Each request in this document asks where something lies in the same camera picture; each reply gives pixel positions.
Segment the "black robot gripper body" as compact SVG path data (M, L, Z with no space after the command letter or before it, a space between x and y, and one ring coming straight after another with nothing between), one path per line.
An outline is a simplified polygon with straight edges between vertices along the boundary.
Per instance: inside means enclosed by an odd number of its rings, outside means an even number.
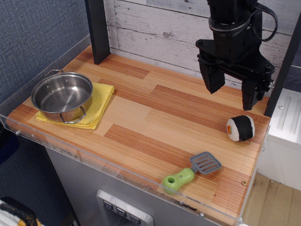
M271 75L275 67L260 53L261 41L251 31L231 37L214 33L213 40L199 39L198 60L219 61L219 69L238 80L254 80L270 92L275 85Z

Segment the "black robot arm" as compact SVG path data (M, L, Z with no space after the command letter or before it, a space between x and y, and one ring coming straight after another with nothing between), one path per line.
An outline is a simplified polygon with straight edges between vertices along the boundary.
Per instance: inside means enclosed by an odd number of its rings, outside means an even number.
M256 0L210 0L208 5L214 38L196 42L206 88L210 93L218 91L226 74L241 80L243 109L252 110L275 85L271 78L275 67L260 53L260 46L277 32L262 37L262 14L271 15L276 23L277 15Z

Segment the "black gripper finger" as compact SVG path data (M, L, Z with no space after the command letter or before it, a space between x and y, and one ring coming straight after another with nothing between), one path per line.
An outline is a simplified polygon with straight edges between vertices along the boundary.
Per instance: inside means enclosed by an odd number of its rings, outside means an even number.
M199 60L200 71L208 91L212 94L225 85L224 72L219 69L219 61Z
M244 80L242 82L242 100L245 111L252 110L253 106L262 101L264 97L263 86L254 80Z

